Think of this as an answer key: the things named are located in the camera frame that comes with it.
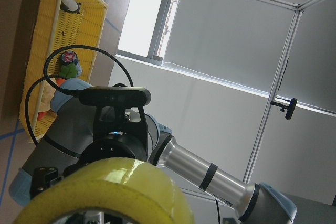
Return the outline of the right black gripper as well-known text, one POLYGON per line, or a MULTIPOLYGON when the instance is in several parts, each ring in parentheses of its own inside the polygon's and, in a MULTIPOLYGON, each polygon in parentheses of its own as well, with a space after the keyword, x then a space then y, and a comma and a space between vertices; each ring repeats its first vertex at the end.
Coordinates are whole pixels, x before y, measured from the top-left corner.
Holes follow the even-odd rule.
MULTIPOLYGON (((102 159, 126 157, 147 161, 148 124, 143 107, 131 109, 97 108, 93 122, 93 142, 80 155, 79 160, 63 171, 63 177, 102 159)), ((29 195, 33 199, 62 180, 56 167, 35 168, 29 195)))

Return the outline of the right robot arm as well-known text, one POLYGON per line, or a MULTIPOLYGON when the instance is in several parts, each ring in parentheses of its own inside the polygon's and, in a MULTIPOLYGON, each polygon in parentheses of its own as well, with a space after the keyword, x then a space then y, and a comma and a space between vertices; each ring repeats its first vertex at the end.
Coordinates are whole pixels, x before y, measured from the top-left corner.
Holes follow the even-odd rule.
POLYGON ((247 184, 177 144, 144 113, 145 88, 58 85, 57 118, 10 188, 15 223, 194 223, 168 168, 233 209, 242 223, 293 223, 297 209, 271 186, 247 184))

